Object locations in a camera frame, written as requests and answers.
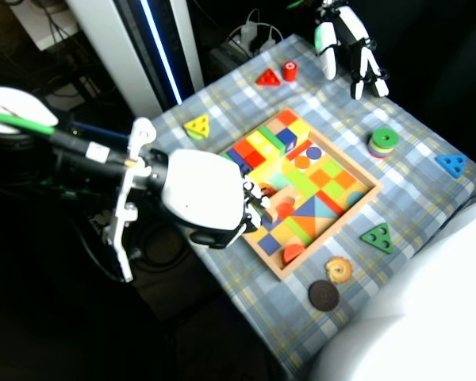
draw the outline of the checkered fabric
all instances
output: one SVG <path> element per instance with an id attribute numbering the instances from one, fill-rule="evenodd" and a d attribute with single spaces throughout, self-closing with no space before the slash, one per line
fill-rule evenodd
<path id="1" fill-rule="evenodd" d="M 281 78 L 287 60 L 298 65 L 295 82 L 255 85 L 268 67 Z M 343 73 L 340 70 L 334 81 L 326 80 L 313 46 L 291 36 L 153 121 L 158 133 L 155 148 L 221 152 L 289 107 L 383 182 L 378 197 L 283 282 L 243 239 L 225 250 L 195 248 L 291 378 L 304 379 L 307 363 L 328 339 L 476 196 L 475 163 L 468 160 L 463 176 L 453 179 L 435 157 L 459 153 L 454 147 L 387 98 L 365 94 L 360 101 L 351 99 L 350 77 Z M 204 113 L 210 117 L 210 137 L 191 140 L 182 125 Z M 400 137 L 384 160 L 367 151 L 370 134 L 380 127 L 394 129 Z M 359 239 L 382 222 L 390 225 L 392 255 Z M 337 286 L 338 307 L 324 313 L 312 307 L 307 290 L 312 282 L 327 279 L 324 264 L 333 256 L 349 259 L 354 273 Z"/>

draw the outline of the green cable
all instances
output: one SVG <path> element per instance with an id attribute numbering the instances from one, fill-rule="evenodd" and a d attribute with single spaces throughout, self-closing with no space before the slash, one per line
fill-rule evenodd
<path id="1" fill-rule="evenodd" d="M 15 117 L 13 115 L 0 114 L 0 123 L 5 123 L 23 130 L 33 131 L 42 135 L 52 135 L 55 133 L 55 127 L 42 125 L 40 123 L 36 123 L 35 121 L 29 121 L 28 119 Z"/>
<path id="2" fill-rule="evenodd" d="M 298 0 L 297 2 L 293 2 L 292 4 L 289 4 L 286 9 L 291 10 L 293 8 L 296 8 L 297 6 L 301 5 L 305 0 Z"/>

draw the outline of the yellow triangle block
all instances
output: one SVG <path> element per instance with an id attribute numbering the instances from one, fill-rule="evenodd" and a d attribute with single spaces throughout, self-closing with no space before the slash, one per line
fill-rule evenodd
<path id="1" fill-rule="evenodd" d="M 191 131 L 199 135 L 200 137 L 208 137 L 209 136 L 209 118 L 208 114 L 203 114 L 200 117 L 196 117 L 195 119 L 188 121 L 186 124 L 183 125 L 183 128 L 187 131 Z"/>

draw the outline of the robotic hand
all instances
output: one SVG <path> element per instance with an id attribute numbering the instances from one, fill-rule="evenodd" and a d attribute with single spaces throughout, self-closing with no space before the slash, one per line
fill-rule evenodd
<path id="1" fill-rule="evenodd" d="M 389 90 L 385 79 L 388 75 L 378 66 L 373 51 L 375 42 L 370 39 L 365 26 L 348 5 L 347 0 L 322 0 L 316 9 L 314 45 L 320 57 L 324 76 L 336 75 L 335 48 L 337 38 L 351 50 L 351 96 L 361 99 L 365 83 L 369 83 L 375 96 L 385 97 Z"/>
<path id="2" fill-rule="evenodd" d="M 176 221 L 194 229 L 190 240 L 210 248 L 225 248 L 241 234 L 257 230 L 261 217 L 255 208 L 270 206 L 259 186 L 248 176 L 242 177 L 238 165 L 222 156 L 190 149 L 167 155 L 150 149 L 156 130 L 145 117 L 134 121 L 126 154 L 64 133 L 55 128 L 58 123 L 31 94 L 0 87 L 0 134 L 33 133 L 69 152 L 71 158 L 87 162 L 97 173 L 121 175 L 104 241 L 116 253 L 126 282 L 132 281 L 132 272 L 122 235 L 138 218 L 136 205 L 128 200 L 132 189 L 159 196 L 161 206 Z"/>

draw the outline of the led light strip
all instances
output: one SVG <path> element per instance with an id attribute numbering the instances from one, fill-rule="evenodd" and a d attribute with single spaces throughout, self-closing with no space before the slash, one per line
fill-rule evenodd
<path id="1" fill-rule="evenodd" d="M 152 32 L 153 40 L 155 41 L 155 46 L 160 54 L 160 59 L 164 65 L 164 69 L 166 70 L 167 77 L 169 79 L 169 83 L 171 84 L 171 89 L 173 90 L 173 94 L 175 95 L 176 102 L 181 105 L 182 99 L 180 98 L 180 93 L 178 92 L 178 87 L 176 86 L 175 77 L 173 77 L 173 73 L 171 72 L 171 67 L 169 66 L 169 62 L 167 61 L 166 52 L 164 51 L 164 46 L 162 45 L 162 41 L 160 40 L 159 31 L 157 30 L 157 26 L 153 21 L 152 10 L 148 4 L 148 0 L 140 0 L 141 6 L 143 7 L 144 15 L 146 16 L 146 21 L 148 22 L 148 26 L 150 27 L 150 31 Z"/>

